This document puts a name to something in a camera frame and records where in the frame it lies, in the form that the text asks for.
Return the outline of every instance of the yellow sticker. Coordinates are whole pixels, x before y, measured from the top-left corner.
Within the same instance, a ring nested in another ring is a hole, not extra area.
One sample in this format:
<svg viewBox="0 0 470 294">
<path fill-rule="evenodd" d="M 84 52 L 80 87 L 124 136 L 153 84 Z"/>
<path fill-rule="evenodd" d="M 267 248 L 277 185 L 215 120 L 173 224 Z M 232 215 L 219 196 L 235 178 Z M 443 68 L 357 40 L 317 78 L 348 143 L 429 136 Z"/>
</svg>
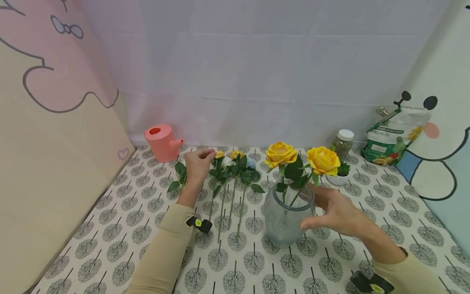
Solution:
<svg viewBox="0 0 470 294">
<path fill-rule="evenodd" d="M 370 287 L 372 288 L 372 290 L 376 291 L 377 293 L 385 294 L 385 291 L 376 284 L 370 284 Z"/>
</svg>

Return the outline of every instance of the jar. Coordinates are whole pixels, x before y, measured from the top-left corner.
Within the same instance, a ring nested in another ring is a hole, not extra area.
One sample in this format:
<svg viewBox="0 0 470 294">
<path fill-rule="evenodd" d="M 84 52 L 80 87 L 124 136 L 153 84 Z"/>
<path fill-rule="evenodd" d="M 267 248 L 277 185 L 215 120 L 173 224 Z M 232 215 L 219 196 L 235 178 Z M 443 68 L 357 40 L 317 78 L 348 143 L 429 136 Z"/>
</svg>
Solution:
<svg viewBox="0 0 470 294">
<path fill-rule="evenodd" d="M 265 223 L 271 242 L 280 248 L 286 248 L 303 236 L 301 222 L 315 215 L 314 192 L 310 185 L 305 185 L 290 206 L 298 190 L 289 186 L 283 198 L 282 193 L 276 191 L 277 183 L 279 181 L 272 186 L 265 198 Z"/>
<path fill-rule="evenodd" d="M 348 153 L 353 147 L 354 133 L 350 130 L 339 130 L 336 137 L 331 142 L 330 149 L 336 152 L 339 161 L 343 162 L 348 158 Z"/>
</svg>

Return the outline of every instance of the patterned tablecloth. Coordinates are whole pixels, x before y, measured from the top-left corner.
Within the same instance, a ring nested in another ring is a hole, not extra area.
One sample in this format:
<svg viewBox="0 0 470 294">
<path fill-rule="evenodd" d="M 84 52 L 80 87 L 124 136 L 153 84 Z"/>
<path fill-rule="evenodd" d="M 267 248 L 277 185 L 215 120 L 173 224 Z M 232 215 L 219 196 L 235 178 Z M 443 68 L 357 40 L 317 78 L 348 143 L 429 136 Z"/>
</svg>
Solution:
<svg viewBox="0 0 470 294">
<path fill-rule="evenodd" d="M 180 158 L 195 149 L 182 147 Z M 232 151 L 229 147 L 217 149 L 226 154 Z M 279 172 L 266 173 L 266 148 L 239 149 L 256 161 L 262 174 L 259 184 L 268 191 Z M 300 152 L 305 161 L 306 151 Z M 401 174 L 393 167 L 365 162 L 358 150 L 351 152 L 347 162 L 352 175 L 340 191 L 397 244 L 428 265 L 449 293 L 470 293 L 470 261 Z M 176 201 L 175 192 L 166 193 L 177 179 L 175 164 L 158 163 L 149 147 L 138 148 L 33 293 L 125 293 L 158 224 Z M 325 179 L 322 184 L 331 186 Z M 204 219 L 208 218 L 213 185 L 208 177 L 197 199 L 196 214 Z M 227 226 L 233 195 L 226 196 L 226 213 L 221 217 L 221 194 L 213 207 L 211 232 L 196 231 L 194 243 L 186 249 L 175 294 L 353 294 L 359 292 L 349 281 L 352 271 L 372 273 L 364 245 L 329 229 L 309 230 L 289 248 L 275 247 L 264 224 L 265 194 L 247 192 L 241 207 L 240 185 L 236 186 L 232 216 L 238 224 L 242 214 L 236 239 L 237 225 Z M 317 208 L 317 213 L 321 215 L 322 210 Z"/>
</svg>

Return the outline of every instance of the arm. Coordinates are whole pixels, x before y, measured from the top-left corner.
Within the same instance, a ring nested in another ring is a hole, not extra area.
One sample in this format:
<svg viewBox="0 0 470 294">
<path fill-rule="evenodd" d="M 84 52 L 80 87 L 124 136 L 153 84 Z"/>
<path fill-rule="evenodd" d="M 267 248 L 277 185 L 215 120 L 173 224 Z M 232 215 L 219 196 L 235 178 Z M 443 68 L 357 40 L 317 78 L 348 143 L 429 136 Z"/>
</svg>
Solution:
<svg viewBox="0 0 470 294">
<path fill-rule="evenodd" d="M 327 227 L 361 239 L 372 256 L 376 273 L 395 287 L 393 294 L 445 293 L 428 267 L 398 247 L 338 190 L 323 187 L 315 187 L 314 190 L 315 204 L 326 213 L 305 219 L 301 229 Z"/>
<path fill-rule="evenodd" d="M 140 261 L 127 294 L 169 294 L 181 268 L 193 228 L 186 221 L 194 215 L 194 205 L 214 155 L 211 150 L 185 154 L 188 180 L 176 204 L 165 214 L 160 230 Z"/>
</svg>

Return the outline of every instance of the plastic bag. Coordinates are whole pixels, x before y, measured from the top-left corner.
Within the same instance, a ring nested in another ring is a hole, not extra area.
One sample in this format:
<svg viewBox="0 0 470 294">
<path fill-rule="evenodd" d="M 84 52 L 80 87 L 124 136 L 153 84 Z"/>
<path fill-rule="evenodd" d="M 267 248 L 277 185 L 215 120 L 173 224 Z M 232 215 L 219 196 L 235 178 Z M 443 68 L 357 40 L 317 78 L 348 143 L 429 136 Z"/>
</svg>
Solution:
<svg viewBox="0 0 470 294">
<path fill-rule="evenodd" d="M 367 131 L 362 156 L 379 165 L 396 165 L 430 118 L 425 108 L 398 107 Z"/>
</svg>

